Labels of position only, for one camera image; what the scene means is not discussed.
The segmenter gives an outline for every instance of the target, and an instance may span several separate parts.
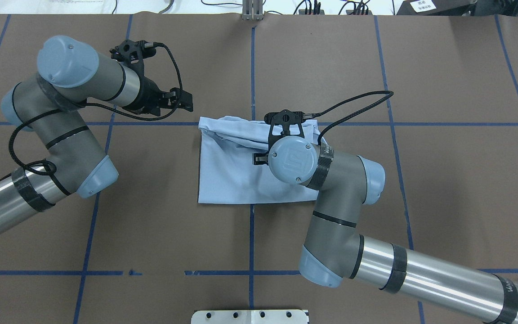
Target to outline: sticker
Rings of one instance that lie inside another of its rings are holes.
[[[415,12],[426,12],[429,10],[437,9],[431,0],[419,0],[411,2],[411,7],[413,7]]]

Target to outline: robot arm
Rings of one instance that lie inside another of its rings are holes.
[[[365,237],[356,225],[361,205],[375,203],[385,172],[376,162],[316,145],[289,126],[304,114],[266,115],[272,125],[269,152],[254,164],[269,164],[276,178],[319,190],[299,263],[303,277],[326,287],[358,279],[389,293],[437,304],[486,323],[518,324],[518,280],[469,269],[395,244]],[[281,135],[272,135],[282,125]]]
[[[124,41],[111,50],[119,64],[70,37],[45,42],[37,56],[38,72],[10,90],[1,109],[13,125],[35,131],[49,156],[0,181],[0,234],[71,193],[87,198],[117,180],[111,159],[77,112],[87,98],[135,114],[159,116],[160,108],[193,111],[191,94],[178,88],[162,92],[143,75],[143,59],[155,55],[154,44]]]

